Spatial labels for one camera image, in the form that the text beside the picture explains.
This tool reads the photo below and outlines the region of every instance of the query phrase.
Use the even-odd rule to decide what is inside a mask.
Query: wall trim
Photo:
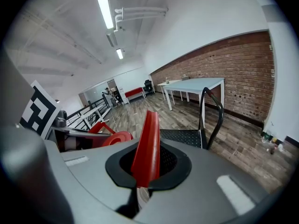
[[[181,99],[181,97],[177,96],[177,95],[173,95],[173,97]],[[189,100],[192,103],[200,104],[200,102],[197,101],[197,100],[193,100],[193,99],[189,99]],[[205,106],[207,106],[209,108],[212,108],[212,109],[215,109],[215,110],[218,110],[218,108],[215,105],[211,105],[211,104],[205,103]],[[234,112],[234,111],[231,111],[231,110],[228,110],[228,109],[225,109],[225,108],[224,108],[224,113],[229,114],[231,116],[234,116],[234,117],[236,117],[238,119],[244,120],[244,121],[246,121],[248,123],[251,123],[251,124],[253,124],[253,125],[255,125],[255,126],[260,127],[261,129],[263,129],[263,122],[261,122],[261,121],[249,118],[249,117],[247,117],[245,115],[239,114],[237,112]]]
[[[296,141],[295,139],[292,139],[291,137],[287,136],[285,138],[285,141],[288,141],[290,144],[293,144],[294,146],[296,146],[297,148],[299,148],[299,142]]]

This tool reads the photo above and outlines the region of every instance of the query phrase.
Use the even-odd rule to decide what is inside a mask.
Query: fluorescent light
[[[108,0],[98,0],[104,21],[106,23],[107,29],[113,28],[112,17],[110,13],[110,7]]]
[[[117,54],[118,54],[118,57],[119,57],[120,59],[122,59],[123,56],[122,56],[122,53],[121,53],[121,49],[117,49],[116,52],[117,52]]]

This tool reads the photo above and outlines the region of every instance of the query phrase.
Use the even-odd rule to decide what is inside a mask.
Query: white ceiling
[[[166,7],[166,0],[109,0],[110,8]],[[29,0],[15,19],[5,47],[29,83],[37,80],[51,95],[66,77],[92,66],[139,56],[154,18],[124,21],[125,50],[118,59],[106,37],[97,0]]]

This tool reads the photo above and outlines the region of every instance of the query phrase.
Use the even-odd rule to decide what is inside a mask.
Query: railing
[[[78,119],[80,119],[80,117],[84,114],[86,114],[87,112],[89,112],[90,110],[99,107],[101,105],[103,105],[102,108],[99,109],[100,114],[102,115],[103,113],[105,113],[105,111],[109,108],[109,104],[106,100],[105,95],[102,95],[103,98],[99,99],[93,103],[91,103],[90,105],[74,112],[73,114],[69,115],[66,118],[66,125],[67,126],[71,126],[72,128],[78,128],[78,129],[83,129],[83,130],[89,130],[88,125],[86,124],[85,120],[81,120],[79,123],[77,123]],[[99,115],[97,114],[97,112],[92,113],[88,118],[88,122],[90,123],[91,126],[93,126],[93,124],[95,124],[95,122],[99,119]]]

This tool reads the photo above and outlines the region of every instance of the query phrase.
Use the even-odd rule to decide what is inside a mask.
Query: red brick wall
[[[231,37],[190,52],[151,73],[155,89],[157,84],[189,78],[224,77],[224,107],[255,120],[267,118],[274,89],[273,53],[268,32]],[[220,89],[213,89],[220,99]],[[189,94],[199,100],[198,95]],[[213,104],[209,97],[207,103]]]

